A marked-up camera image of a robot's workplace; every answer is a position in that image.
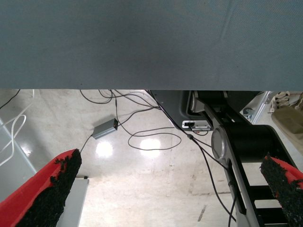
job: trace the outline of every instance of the cable connector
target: cable connector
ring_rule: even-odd
[[[187,134],[187,138],[189,138],[190,140],[193,140],[193,139],[194,139],[194,136],[191,135],[191,134]]]

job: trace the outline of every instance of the white cable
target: white cable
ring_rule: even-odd
[[[15,139],[15,136],[14,136],[14,129],[15,129],[15,124],[16,124],[16,122],[17,122],[17,120],[22,116],[22,114],[33,104],[33,101],[34,101],[34,97],[35,97],[35,90],[33,89],[33,98],[32,98],[32,101],[31,101],[31,103],[27,106],[27,107],[25,107],[18,115],[17,115],[17,117],[15,117],[15,119],[14,119],[14,121],[13,121],[13,124],[12,124],[12,126],[11,126],[11,146],[12,146],[12,152],[11,152],[11,155],[7,158],[7,159],[5,159],[4,161],[2,161],[1,163],[0,163],[0,166],[2,166],[4,163],[6,163],[7,161],[9,161],[13,156],[14,156],[14,153],[15,153],[15,141],[14,141],[14,139]]]
[[[22,124],[20,125],[20,127],[18,128],[17,132],[14,134],[14,138],[18,135],[18,133],[20,132],[20,130],[22,129],[25,121],[27,120],[27,117],[25,115],[21,115],[20,117],[24,117]],[[10,123],[11,121],[13,121],[15,119],[15,117],[11,120],[9,120],[8,122],[6,122],[5,124],[0,125],[0,128],[2,128],[4,125],[6,125],[7,123]],[[2,148],[2,150],[0,150],[0,154],[5,150],[5,148],[7,148],[9,145],[11,144],[11,140],[4,146],[4,148]]]

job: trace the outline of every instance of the gray fabric surface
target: gray fabric surface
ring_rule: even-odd
[[[303,1],[3,1],[0,88],[301,90]]]

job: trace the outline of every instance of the dark floor stain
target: dark floor stain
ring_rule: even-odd
[[[207,207],[207,205],[204,205],[203,209],[201,210],[201,214],[200,214],[200,216],[199,216],[199,218],[198,218],[198,222],[201,221],[201,219],[202,219],[202,217],[203,217],[203,214],[204,214],[204,212],[205,212],[205,210],[206,210],[206,207]]]

